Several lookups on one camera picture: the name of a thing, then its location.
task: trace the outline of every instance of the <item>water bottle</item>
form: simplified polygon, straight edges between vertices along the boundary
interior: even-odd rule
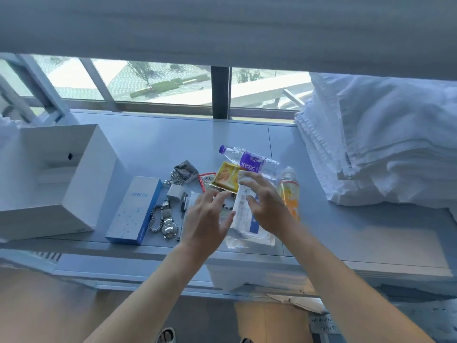
[[[283,170],[281,179],[278,183],[278,194],[284,201],[284,204],[289,209],[290,214],[300,221],[300,215],[298,213],[298,199],[300,194],[300,186],[298,185],[295,171],[292,167],[286,167]]]
[[[269,180],[279,176],[279,162],[248,152],[241,147],[226,147],[221,145],[219,152],[224,154],[232,163],[252,172],[257,172]]]

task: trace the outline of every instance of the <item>slipper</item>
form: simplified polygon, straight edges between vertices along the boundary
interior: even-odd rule
[[[155,343],[176,343],[176,333],[174,332],[174,329],[164,328],[155,340]]]

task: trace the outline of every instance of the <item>wristwatch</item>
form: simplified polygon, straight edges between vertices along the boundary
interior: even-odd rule
[[[173,238],[178,232],[178,228],[171,217],[171,207],[169,200],[162,203],[162,234],[165,238]]]

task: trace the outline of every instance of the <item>floor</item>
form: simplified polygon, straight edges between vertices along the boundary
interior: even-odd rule
[[[1,341],[82,342],[128,295],[0,268]],[[275,303],[181,296],[168,326],[176,330],[178,343],[238,343],[241,337],[254,343],[312,342],[307,312]]]

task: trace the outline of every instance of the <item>white desk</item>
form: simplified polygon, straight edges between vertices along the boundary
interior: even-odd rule
[[[215,172],[224,160],[218,152],[222,144],[272,157],[297,170],[303,222],[367,280],[394,278],[406,286],[456,281],[457,225],[446,210],[395,204],[341,207],[327,202],[294,126],[87,112],[75,116],[80,123],[99,124],[128,171],[137,176],[168,179],[173,166],[184,160],[201,173]],[[163,189],[159,202],[165,194]],[[175,213],[174,219],[180,221],[179,210]],[[106,228],[107,222],[100,221],[94,232],[11,241],[0,247],[160,261],[176,244],[147,232],[141,246],[113,245],[104,238]],[[303,272],[279,240],[275,247],[253,244],[240,251],[223,243],[207,264]]]

